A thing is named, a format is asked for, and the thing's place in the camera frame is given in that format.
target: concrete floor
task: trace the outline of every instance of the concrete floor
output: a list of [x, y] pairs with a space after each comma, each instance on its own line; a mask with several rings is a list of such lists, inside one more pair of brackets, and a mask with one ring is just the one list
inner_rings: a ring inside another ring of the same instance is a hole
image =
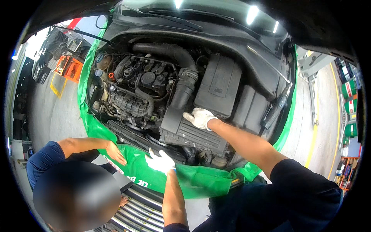
[[[50, 73], [43, 85], [33, 86], [32, 104], [29, 106], [29, 129], [35, 151], [49, 140], [86, 137], [77, 105], [77, 84], [72, 81], [67, 81], [65, 84], [64, 78], [59, 75], [53, 78], [53, 75], [54, 73]], [[338, 147], [336, 139], [340, 132], [338, 131], [336, 84], [329, 65], [318, 72], [317, 80], [319, 126], [314, 130], [308, 83], [298, 78], [294, 119], [281, 153], [326, 178], [330, 176], [329, 179], [333, 180], [340, 160], [340, 154], [337, 154], [334, 159]], [[62, 92], [65, 84], [60, 98], [50, 88], [51, 82], [59, 92]], [[106, 161], [100, 156], [94, 163], [102, 164]], [[114, 176], [123, 186], [127, 178], [117, 174], [115, 173]], [[210, 215], [208, 203], [208, 199], [186, 200], [191, 231], [202, 223], [207, 215]]]

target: engine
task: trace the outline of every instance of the engine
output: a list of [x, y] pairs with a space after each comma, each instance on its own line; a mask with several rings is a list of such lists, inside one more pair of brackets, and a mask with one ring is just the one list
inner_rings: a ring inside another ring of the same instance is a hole
[[[194, 127], [182, 116], [194, 107], [205, 108], [258, 134], [269, 103], [262, 97], [250, 111], [252, 99], [236, 100], [242, 76], [239, 65], [217, 52], [197, 49], [191, 55], [175, 44], [136, 43], [131, 51], [97, 54], [93, 70], [102, 93], [91, 110], [99, 117], [107, 115], [109, 125], [118, 127], [118, 121], [140, 134], [157, 135], [158, 144], [181, 148], [186, 164], [222, 168], [240, 162], [226, 140]], [[243, 89], [244, 94], [256, 95], [253, 98], [260, 96], [247, 85]]]

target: gloved hand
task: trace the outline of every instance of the gloved hand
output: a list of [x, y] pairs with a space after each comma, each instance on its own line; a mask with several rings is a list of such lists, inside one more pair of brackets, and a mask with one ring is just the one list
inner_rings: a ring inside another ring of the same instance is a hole
[[197, 107], [193, 109], [192, 114], [184, 112], [183, 117], [190, 121], [195, 127], [209, 131], [211, 130], [207, 127], [207, 122], [213, 118], [218, 119], [210, 111]]
[[148, 164], [148, 166], [156, 171], [161, 171], [167, 175], [167, 172], [171, 169], [175, 170], [175, 163], [168, 154], [166, 154], [163, 150], [160, 150], [159, 153], [161, 157], [158, 157], [153, 153], [152, 148], [148, 149], [148, 152], [150, 153], [150, 158], [148, 155], [145, 155], [145, 160]]

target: mechanic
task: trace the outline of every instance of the mechanic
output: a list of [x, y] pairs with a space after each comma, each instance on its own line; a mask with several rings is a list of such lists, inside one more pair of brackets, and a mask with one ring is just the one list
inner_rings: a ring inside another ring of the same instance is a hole
[[[322, 175], [313, 173], [276, 151], [259, 136], [220, 121], [195, 108], [183, 117], [200, 129], [212, 130], [243, 158], [256, 164], [272, 184], [247, 183], [223, 197], [210, 199], [211, 216], [194, 231], [320, 231], [335, 216], [342, 193]], [[167, 175], [162, 213], [164, 232], [189, 231], [184, 197], [174, 161], [164, 152], [146, 156], [148, 165]]]
[[[26, 170], [31, 188], [39, 177], [49, 168], [65, 161], [87, 161], [95, 160], [99, 152], [97, 149], [106, 149], [107, 154], [122, 165], [126, 160], [122, 156], [116, 144], [110, 140], [101, 138], [66, 138], [54, 142], [49, 141], [43, 148], [33, 154], [27, 162]], [[109, 173], [114, 174], [117, 170], [109, 163], [99, 165]]]

